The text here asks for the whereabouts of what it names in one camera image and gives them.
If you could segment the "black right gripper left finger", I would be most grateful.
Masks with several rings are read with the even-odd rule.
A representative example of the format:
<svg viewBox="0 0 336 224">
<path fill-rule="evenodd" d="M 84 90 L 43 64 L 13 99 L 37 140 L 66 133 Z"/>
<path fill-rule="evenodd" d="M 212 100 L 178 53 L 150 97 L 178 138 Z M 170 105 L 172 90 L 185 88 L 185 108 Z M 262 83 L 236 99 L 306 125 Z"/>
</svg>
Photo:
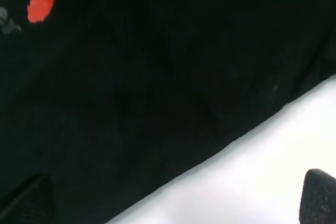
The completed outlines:
<svg viewBox="0 0 336 224">
<path fill-rule="evenodd" d="M 1 194 L 1 223 L 55 223 L 54 187 L 46 174 L 35 174 Z"/>
</svg>

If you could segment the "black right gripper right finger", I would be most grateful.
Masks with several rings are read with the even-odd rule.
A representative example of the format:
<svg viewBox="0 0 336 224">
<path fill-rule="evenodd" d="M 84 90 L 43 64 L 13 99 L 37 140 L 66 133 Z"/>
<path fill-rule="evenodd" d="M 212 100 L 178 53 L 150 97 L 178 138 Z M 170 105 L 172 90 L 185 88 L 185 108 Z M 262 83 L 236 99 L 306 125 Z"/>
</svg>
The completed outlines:
<svg viewBox="0 0 336 224">
<path fill-rule="evenodd" d="M 335 224 L 335 178 L 320 169 L 310 169 L 303 183 L 300 224 Z"/>
</svg>

